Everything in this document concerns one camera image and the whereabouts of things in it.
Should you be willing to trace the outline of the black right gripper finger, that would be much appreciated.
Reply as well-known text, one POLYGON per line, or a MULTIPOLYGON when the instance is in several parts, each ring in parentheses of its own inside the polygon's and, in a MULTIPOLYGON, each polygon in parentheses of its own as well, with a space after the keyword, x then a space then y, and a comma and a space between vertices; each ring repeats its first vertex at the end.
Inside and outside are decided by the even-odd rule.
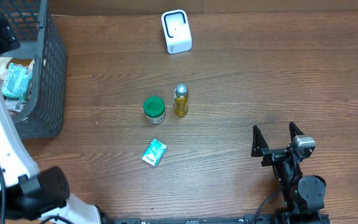
POLYGON ((304 135, 304 133, 299 129, 299 127, 297 127, 297 125, 295 125, 293 121, 289 123, 289 129, 291 139, 294 139, 294 137, 298 135, 304 135))
POLYGON ((269 150, 269 146, 265 141, 259 127, 254 125, 253 127, 253 143, 252 143, 252 157, 262 157, 265 151, 269 150))

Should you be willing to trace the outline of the mint green wipes pack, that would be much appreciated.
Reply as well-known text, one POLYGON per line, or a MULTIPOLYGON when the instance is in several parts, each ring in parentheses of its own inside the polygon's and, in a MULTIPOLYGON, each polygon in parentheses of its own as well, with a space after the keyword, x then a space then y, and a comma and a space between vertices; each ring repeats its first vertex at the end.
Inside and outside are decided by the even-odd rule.
POLYGON ((19 64, 10 63, 7 77, 2 84, 2 94, 24 102, 31 82, 32 70, 19 64))

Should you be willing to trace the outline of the yellow liquid bottle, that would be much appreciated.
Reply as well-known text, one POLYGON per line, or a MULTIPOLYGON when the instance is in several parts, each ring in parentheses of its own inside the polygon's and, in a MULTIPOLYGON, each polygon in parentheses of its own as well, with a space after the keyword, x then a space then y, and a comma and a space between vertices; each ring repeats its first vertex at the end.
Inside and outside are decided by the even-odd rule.
POLYGON ((186 84, 180 83, 174 90, 174 111, 178 116, 185 116, 188 112, 189 90, 186 84))

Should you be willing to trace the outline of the small teal tissue pack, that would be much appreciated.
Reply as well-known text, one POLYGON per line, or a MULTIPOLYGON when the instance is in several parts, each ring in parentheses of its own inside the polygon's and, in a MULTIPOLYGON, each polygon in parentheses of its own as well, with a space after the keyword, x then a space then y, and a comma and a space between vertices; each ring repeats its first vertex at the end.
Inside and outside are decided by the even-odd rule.
POLYGON ((157 167, 167 151, 167 146, 157 139, 153 139, 145 150, 142 160, 153 167, 157 167))

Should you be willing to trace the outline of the green lid jar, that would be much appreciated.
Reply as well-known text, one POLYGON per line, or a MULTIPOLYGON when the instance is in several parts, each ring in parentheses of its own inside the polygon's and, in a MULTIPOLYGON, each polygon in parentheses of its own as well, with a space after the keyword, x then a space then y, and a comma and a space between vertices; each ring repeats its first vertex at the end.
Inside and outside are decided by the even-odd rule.
POLYGON ((164 101, 158 96, 148 97, 144 101, 143 110, 151 124, 162 123, 166 118, 164 101))

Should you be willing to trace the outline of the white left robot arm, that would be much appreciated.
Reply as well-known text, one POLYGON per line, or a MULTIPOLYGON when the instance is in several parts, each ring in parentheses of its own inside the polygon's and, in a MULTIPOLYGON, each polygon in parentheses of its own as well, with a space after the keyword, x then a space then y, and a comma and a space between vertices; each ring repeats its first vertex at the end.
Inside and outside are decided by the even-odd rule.
MULTIPOLYGON (((0 55, 20 43, 7 19, 0 19, 0 55)), ((0 80, 0 221, 104 223, 98 207, 70 192, 62 169, 41 171, 25 149, 2 96, 0 80)))

